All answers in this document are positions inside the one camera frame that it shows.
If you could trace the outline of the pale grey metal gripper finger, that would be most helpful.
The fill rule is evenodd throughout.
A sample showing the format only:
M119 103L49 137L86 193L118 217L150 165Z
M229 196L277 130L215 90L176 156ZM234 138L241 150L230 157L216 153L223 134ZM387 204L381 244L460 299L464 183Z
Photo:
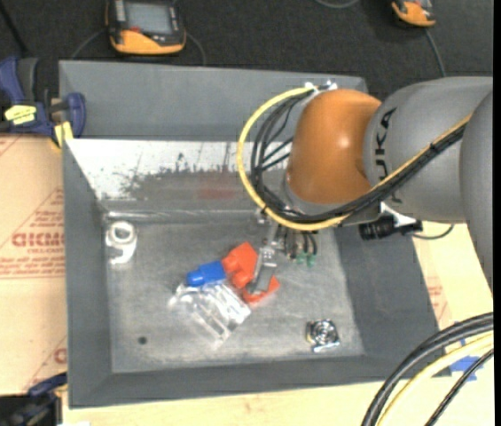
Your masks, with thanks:
M278 268L277 252L271 247L262 247L254 268L254 279L251 284L251 293L258 294L269 289L270 281Z

